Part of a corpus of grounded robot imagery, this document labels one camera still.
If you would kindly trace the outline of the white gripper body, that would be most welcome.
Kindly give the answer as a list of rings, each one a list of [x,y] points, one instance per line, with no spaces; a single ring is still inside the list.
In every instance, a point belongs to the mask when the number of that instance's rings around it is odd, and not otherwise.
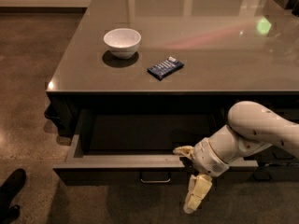
[[[229,165],[216,155],[207,138],[194,146],[192,165],[200,173],[212,177],[218,177],[229,169]]]

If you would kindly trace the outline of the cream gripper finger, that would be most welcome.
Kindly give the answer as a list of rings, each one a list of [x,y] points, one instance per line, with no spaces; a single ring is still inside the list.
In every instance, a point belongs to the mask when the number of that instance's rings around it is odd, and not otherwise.
[[[183,210],[191,214],[197,210],[212,187],[212,177],[206,174],[191,175],[188,193],[185,198]]]
[[[189,160],[193,159],[193,150],[194,147],[192,146],[183,146],[183,147],[176,147],[173,150],[173,153],[179,155],[180,157],[186,157]]]

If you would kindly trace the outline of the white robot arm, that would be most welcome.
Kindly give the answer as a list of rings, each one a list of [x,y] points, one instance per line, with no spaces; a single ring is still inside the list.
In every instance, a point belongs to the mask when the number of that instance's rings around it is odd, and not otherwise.
[[[263,105],[242,101],[230,108],[227,123],[212,136],[193,147],[175,148],[173,153],[191,160],[199,172],[190,177],[184,211],[191,214],[197,210],[212,187],[212,179],[226,172],[232,162],[271,146],[299,158],[299,124]]]

